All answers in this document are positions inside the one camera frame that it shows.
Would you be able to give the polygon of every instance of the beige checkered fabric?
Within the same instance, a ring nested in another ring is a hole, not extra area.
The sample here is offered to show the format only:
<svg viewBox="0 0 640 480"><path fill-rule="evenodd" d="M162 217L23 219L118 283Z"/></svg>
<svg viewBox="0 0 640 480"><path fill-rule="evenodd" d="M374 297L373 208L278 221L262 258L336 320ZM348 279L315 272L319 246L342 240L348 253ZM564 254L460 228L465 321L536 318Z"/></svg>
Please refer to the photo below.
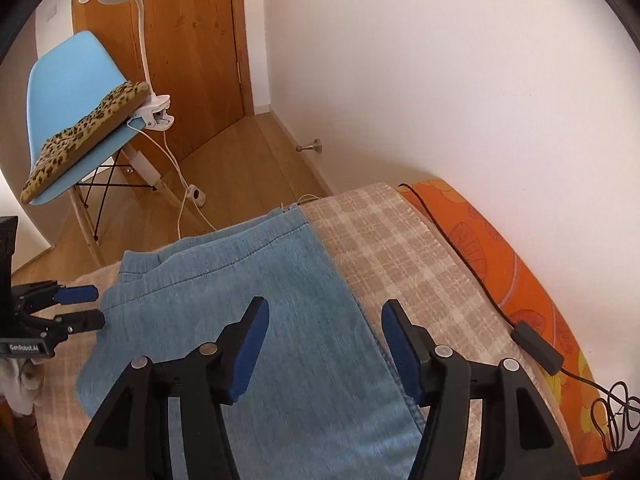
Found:
<svg viewBox="0 0 640 480"><path fill-rule="evenodd" d="M538 368L511 341L455 253L435 229L384 184L329 197L301 207L324 248L346 280L383 346L383 303L396 298L409 318L470 360L496 364L517 359L543 394L565 435L564 421ZM75 284L95 283L100 291L116 279L117 266L99 270ZM47 364L44 405L36 411L42 448L53 480L59 480L86 429L88 419L76 401L76 376L95 345L92 333L58 346ZM462 479L475 476L481 405L472 403Z"/></svg>

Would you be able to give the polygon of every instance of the blue chair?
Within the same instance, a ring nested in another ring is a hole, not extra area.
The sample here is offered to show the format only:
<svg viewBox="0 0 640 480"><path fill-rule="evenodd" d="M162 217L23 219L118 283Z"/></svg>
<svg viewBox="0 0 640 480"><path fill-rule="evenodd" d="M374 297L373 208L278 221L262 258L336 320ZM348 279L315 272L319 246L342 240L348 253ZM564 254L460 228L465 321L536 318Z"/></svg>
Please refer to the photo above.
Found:
<svg viewBox="0 0 640 480"><path fill-rule="evenodd" d="M125 81L125 77L107 51L88 31L73 35L42 56L31 69L27 89L27 130L31 169L49 137L73 126L97 107L105 95ZM141 130L145 123L142 119L135 119L131 125ZM127 144L136 134L137 132L125 123L121 124L31 201L33 205L44 204L69 190L82 234L99 267L105 265L97 245L96 225L99 218L94 226L86 210L86 201L79 192L78 183L110 156L123 150L132 167L148 186L160 191L171 205L179 208L182 203L160 180L160 174L144 155ZM188 210L185 213L203 227L202 222Z"/></svg>

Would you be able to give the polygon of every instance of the chair leg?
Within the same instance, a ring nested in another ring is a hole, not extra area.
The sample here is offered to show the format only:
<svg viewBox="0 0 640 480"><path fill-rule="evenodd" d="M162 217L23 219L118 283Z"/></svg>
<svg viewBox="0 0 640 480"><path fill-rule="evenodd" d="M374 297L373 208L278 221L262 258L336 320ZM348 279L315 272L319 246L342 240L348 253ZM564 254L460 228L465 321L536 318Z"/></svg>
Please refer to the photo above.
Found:
<svg viewBox="0 0 640 480"><path fill-rule="evenodd" d="M106 263L104 261L104 257L102 256L102 251L100 250L98 244L94 239L94 232L92 231L91 225L89 224L88 213L84 209L84 203L82 202L80 190L77 186L73 186L69 190L69 194L71 195L71 204L73 205L74 212L76 213L76 218L78 218L78 224L80 225L82 236L84 237L84 241L89 247L89 252L94 258L95 263L98 265L98 268L105 267Z"/></svg>
<svg viewBox="0 0 640 480"><path fill-rule="evenodd" d="M148 161L146 156L143 155L142 152L136 150L131 144L127 143L124 145L122 151L129 159L129 163L133 167L134 170L138 172L138 174L148 183L150 186L155 187L158 192L164 196L167 202L175 208L180 209L182 206L182 199L178 198L174 195L174 192L169 189L167 184L165 184L161 178L158 170L153 167L153 165ZM193 204L190 204L189 201L184 203L184 209L182 211L182 215L189 220L193 225L195 225L201 232L207 233L209 232L209 226L207 223L198 218L196 215L191 212L190 207L196 207Z"/></svg>

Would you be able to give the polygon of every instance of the seam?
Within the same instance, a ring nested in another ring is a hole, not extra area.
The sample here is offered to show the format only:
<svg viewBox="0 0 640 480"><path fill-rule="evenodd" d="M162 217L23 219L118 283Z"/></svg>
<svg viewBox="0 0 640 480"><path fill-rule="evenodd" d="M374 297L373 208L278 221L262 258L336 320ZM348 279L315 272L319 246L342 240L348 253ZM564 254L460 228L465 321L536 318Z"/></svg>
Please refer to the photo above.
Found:
<svg viewBox="0 0 640 480"><path fill-rule="evenodd" d="M276 236L273 240L270 240L268 243L264 244L262 247L258 247L257 249L251 251L250 253L246 254L245 256L243 256L242 258L240 258L238 260L235 260L233 262L229 262L228 264L225 264L225 265L223 265L221 267L217 267L216 269L207 270L206 272L202 272L200 274L196 274L194 276L190 276L188 278L185 278L184 280L180 280L179 282L170 283L169 285L163 285L163 286L161 286L159 288L155 288L154 290L150 290L148 292L145 292L144 294L142 294L140 296L137 296L135 298L129 298L128 300L121 301L121 302L119 302L117 304L109 306L108 308L103 310L103 312L108 312L108 311L110 311L112 308L114 308L116 306L121 306L122 304L127 303L127 301L140 300L141 298L144 298L145 296L148 296L149 294L155 294L156 292L160 292L161 290L169 288L170 286L175 286L175 285L180 285L181 283L190 282L191 280L195 280L196 278L201 278L202 276L206 276L207 274L211 274L212 272L217 272L218 270L222 270L222 269L226 269L227 267L231 267L231 266L233 266L235 264L238 264L242 260L247 259L249 256L252 256L253 254L257 253L258 251L261 251L261 250L269 247L271 244L273 244L274 242L276 242L280 238L283 238L283 237L285 237L287 235L290 235L290 234L298 231L299 229L302 229L306 225L308 225L308 222L305 221L305 223L303 223L302 225L299 225L298 227L296 227L295 229L292 229L291 231L287 231L286 233L283 233L281 235Z"/></svg>

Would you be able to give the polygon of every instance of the wooden floor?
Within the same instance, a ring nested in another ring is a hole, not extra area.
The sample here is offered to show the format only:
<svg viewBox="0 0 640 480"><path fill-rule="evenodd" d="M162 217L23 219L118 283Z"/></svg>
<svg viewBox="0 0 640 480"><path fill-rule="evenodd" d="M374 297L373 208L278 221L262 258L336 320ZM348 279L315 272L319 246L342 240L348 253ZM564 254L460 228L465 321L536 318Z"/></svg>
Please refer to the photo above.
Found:
<svg viewBox="0 0 640 480"><path fill-rule="evenodd" d="M188 183L206 193L201 211L216 228L289 205L306 193L326 195L270 114L243 118L191 153L180 168ZM164 181L183 197L175 171ZM125 182L119 170L112 182ZM138 194L111 188L106 196L98 242L107 264L119 261L125 250L153 251L178 239L178 211L155 191ZM94 219L101 201L102 191L94 188L89 197ZM197 234L184 218L180 228L183 237ZM42 280L69 283L96 268L71 213L57 246L17 270L12 281L14 285Z"/></svg>

